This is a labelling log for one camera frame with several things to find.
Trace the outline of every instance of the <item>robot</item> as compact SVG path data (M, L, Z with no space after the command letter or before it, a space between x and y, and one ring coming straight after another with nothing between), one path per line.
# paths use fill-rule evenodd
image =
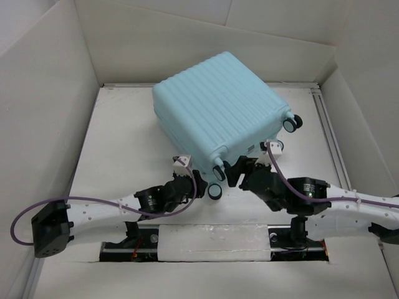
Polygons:
M240 189L254 193L272 211L286 210L294 215L289 233L271 234L271 242L273 238L283 237L290 248L300 250L307 248L309 242L326 237L371 233L382 242L399 245L399 195L377 197L347 191L314 178L286 179L276 163L282 154L281 144L267 141L260 145L259 158L240 156L233 166L224 162L224 173L229 187L236 187L244 175ZM23 212L14 220L11 235L20 244L33 245L38 258L86 242L115 241L119 246L132 248L140 240L138 222L173 216L187 209L194 199L204 196L208 183L199 171L190 169L191 162L190 156L174 157L172 181L121 199L60 197L48 200L31 220L33 244L18 240L14 234L15 224ZM67 199L95 203L69 204ZM186 206L175 212L180 204ZM107 234L115 232L123 232L126 237L106 239Z

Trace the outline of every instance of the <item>white table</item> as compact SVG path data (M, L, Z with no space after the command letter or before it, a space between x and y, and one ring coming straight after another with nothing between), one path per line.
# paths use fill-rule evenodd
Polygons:
M278 163L285 175L339 185L311 89L274 89L304 120L294 134L279 134L285 148ZM156 121L151 88L101 88L71 195L114 199L164 184L176 154ZM292 217L271 212L249 192L234 188L223 194L218 201L205 197L176 217L151 222L288 224ZM99 244L76 245L45 260L33 298L396 298L375 239L333 238L327 247L330 263L100 263L95 262Z

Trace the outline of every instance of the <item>black wheel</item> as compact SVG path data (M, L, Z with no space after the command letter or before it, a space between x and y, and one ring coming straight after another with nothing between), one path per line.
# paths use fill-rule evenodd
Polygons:
M282 151L284 149L284 143L281 140L277 140L277 142L279 143Z
M293 133L297 129L296 123L293 120L291 120L290 118L287 118L286 120L284 120L282 125L288 133Z
M223 170L220 168L220 166L215 166L213 168L213 174L216 176L216 178L219 181L224 181L226 179L226 175L224 174Z
M297 129L299 129L304 124L304 122L302 121L302 118L299 115L295 114L294 120L297 123Z
M210 184L208 187L209 198L217 201L222 197L222 187L219 184Z

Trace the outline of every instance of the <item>suitcase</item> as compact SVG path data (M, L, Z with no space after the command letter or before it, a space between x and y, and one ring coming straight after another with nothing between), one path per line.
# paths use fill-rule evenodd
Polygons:
M283 127L302 125L287 102L229 52L218 54L156 85L154 111L181 154L203 174L223 180L223 161L259 150Z

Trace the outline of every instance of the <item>ribbed suitcase shell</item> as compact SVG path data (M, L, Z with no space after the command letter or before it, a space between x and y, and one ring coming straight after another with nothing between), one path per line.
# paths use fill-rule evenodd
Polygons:
M282 122L294 117L287 102L229 52L156 84L152 93L161 127L206 174L276 139Z

